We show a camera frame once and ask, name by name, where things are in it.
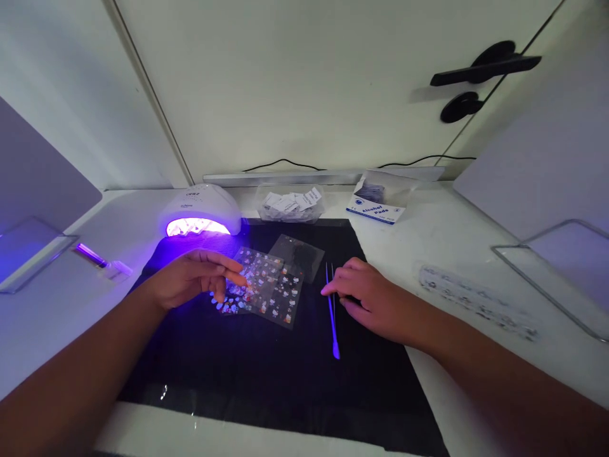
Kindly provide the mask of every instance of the small bottle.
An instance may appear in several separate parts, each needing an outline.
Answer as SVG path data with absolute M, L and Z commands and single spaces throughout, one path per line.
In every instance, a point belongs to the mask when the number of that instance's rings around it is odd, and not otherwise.
M 99 276 L 112 282 L 123 282 L 133 274 L 133 270 L 119 260 L 108 262 L 97 255 L 83 243 L 79 243 L 73 249 L 75 253 L 89 261 L 100 269 Z

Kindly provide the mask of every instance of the hand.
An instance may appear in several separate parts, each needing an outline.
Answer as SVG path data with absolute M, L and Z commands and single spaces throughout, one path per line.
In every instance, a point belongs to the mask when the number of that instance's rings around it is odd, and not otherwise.
M 165 310 L 176 308 L 201 292 L 213 292 L 216 300 L 226 296 L 226 279 L 247 284 L 239 274 L 243 267 L 222 254 L 195 249 L 159 270 L 141 286 Z
M 338 293 L 352 318 L 397 343 L 416 346 L 425 338 L 424 330 L 433 325 L 436 308 L 396 286 L 357 257 L 337 268 L 334 279 L 322 289 L 322 295 L 333 293 Z M 348 295 L 360 300 L 362 306 L 349 300 Z

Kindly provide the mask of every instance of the tweezers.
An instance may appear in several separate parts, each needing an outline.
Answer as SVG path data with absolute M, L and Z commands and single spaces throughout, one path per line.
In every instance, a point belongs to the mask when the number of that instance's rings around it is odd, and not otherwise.
M 334 279 L 334 265 L 330 264 L 332 276 L 328 276 L 328 263 L 325 263 L 325 283 L 330 284 L 330 281 Z M 336 306 L 334 304 L 334 295 L 331 294 L 328 296 L 328 306 L 330 307 L 330 321 L 332 323 L 332 354 L 334 358 L 337 360 L 341 359 L 341 353 L 338 350 L 338 340 L 336 339 Z

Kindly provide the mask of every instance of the alcohol pads box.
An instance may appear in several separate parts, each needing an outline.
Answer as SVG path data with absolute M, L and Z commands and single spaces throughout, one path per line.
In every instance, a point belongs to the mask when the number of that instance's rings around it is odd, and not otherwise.
M 347 211 L 394 224 L 406 209 L 410 193 L 420 183 L 394 174 L 390 169 L 366 170 L 355 186 Z

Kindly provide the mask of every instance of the clear acrylic stand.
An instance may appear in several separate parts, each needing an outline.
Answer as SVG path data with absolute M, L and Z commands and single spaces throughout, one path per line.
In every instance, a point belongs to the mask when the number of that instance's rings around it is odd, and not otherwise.
M 29 217 L 0 234 L 0 294 L 16 294 L 78 240 Z

